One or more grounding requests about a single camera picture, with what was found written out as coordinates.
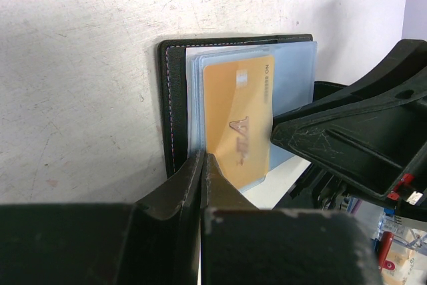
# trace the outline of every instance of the wallet stitching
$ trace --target wallet stitching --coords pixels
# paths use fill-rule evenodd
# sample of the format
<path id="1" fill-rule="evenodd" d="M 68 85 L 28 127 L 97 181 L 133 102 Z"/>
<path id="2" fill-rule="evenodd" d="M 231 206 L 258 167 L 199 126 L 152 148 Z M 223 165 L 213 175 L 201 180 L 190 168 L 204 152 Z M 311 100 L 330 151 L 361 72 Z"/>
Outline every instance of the wallet stitching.
<path id="1" fill-rule="evenodd" d="M 218 45 L 237 45 L 237 44 L 244 44 L 244 43 L 261 43 L 265 41 L 272 41 L 272 40 L 295 40 L 295 39 L 310 39 L 309 37 L 287 37 L 287 38 L 272 38 L 272 39 L 259 39 L 259 40 L 247 40 L 247 41 L 236 41 L 234 43 L 196 43 L 193 45 L 172 45 L 169 47 L 166 47 L 165 50 L 165 56 L 166 56 L 166 78 L 167 78 L 167 91 L 169 96 L 169 122 L 171 125 L 171 151 L 172 151 L 172 167 L 173 172 L 175 173 L 175 154 L 174 154 L 174 146 L 173 146 L 173 122 L 172 122 L 172 99 L 171 99 L 171 82 L 169 78 L 169 48 L 174 47 L 206 47 L 206 46 L 218 46 Z"/>

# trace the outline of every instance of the wallet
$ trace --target wallet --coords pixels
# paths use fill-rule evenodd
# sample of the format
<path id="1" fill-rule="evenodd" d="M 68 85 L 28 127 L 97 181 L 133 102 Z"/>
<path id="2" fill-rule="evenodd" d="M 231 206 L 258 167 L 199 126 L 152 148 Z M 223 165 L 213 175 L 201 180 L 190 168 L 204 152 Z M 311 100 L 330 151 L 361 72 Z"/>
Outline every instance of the wallet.
<path id="1" fill-rule="evenodd" d="M 157 64 L 161 100 L 163 148 L 166 173 L 172 176 L 187 159 L 187 80 L 185 53 L 188 47 L 267 45 L 313 41 L 309 34 L 267 35 L 207 39 L 174 39 L 162 41 L 157 47 Z"/>

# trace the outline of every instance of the white wall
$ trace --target white wall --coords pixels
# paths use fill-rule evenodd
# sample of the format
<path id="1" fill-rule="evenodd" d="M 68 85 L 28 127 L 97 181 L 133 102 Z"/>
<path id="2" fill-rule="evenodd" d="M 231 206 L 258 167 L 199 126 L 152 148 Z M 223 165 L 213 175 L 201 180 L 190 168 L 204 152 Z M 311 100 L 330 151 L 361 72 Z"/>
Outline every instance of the white wall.
<path id="1" fill-rule="evenodd" d="M 406 0 L 402 38 L 427 40 L 427 0 Z"/>
<path id="2" fill-rule="evenodd" d="M 165 179 L 162 39 L 313 33 L 351 83 L 402 36 L 405 0 L 0 0 L 0 202 L 135 201 Z"/>

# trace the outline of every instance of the red component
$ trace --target red component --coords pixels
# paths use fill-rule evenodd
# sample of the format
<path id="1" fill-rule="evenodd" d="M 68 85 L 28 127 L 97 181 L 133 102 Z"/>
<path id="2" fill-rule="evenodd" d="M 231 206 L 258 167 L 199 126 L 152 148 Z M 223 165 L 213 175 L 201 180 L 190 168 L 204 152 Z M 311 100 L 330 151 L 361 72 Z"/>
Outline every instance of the red component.
<path id="1" fill-rule="evenodd" d="M 380 247 L 378 249 L 378 266 L 380 267 L 380 272 L 384 267 L 384 262 L 386 261 L 390 247 L 392 247 L 394 235 L 391 232 L 384 232 L 381 237 Z"/>
<path id="2" fill-rule="evenodd" d="M 396 269 L 396 265 L 394 265 L 394 263 L 389 261 L 389 260 L 386 260 L 382 267 L 387 269 L 387 270 L 395 270 Z"/>
<path id="3" fill-rule="evenodd" d="M 399 187 L 402 184 L 410 184 L 412 180 L 414 180 L 414 175 L 404 174 L 402 179 L 396 184 L 396 186 L 394 186 L 393 190 L 387 195 L 387 198 L 390 198 L 391 200 L 398 200 L 400 197 L 398 194 Z"/>

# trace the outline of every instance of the credit card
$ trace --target credit card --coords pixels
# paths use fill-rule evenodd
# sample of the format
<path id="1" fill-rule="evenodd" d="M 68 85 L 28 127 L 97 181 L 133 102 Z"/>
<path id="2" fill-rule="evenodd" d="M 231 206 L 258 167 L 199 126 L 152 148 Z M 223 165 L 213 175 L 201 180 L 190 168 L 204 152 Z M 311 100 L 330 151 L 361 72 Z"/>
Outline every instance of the credit card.
<path id="1" fill-rule="evenodd" d="M 236 188 L 269 170 L 273 76 L 272 55 L 203 70 L 206 150 Z"/>

